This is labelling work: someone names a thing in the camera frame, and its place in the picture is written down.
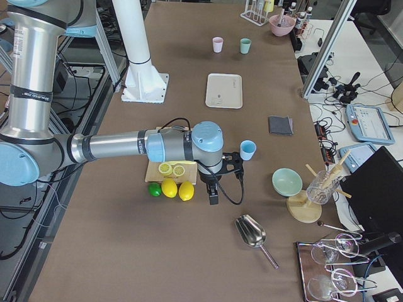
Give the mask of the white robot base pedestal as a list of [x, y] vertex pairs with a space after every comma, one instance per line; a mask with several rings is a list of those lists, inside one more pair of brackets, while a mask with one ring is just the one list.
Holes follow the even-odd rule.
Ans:
[[139, 1], [113, 1], [116, 18], [129, 61], [122, 101], [162, 104], [168, 74], [153, 66]]

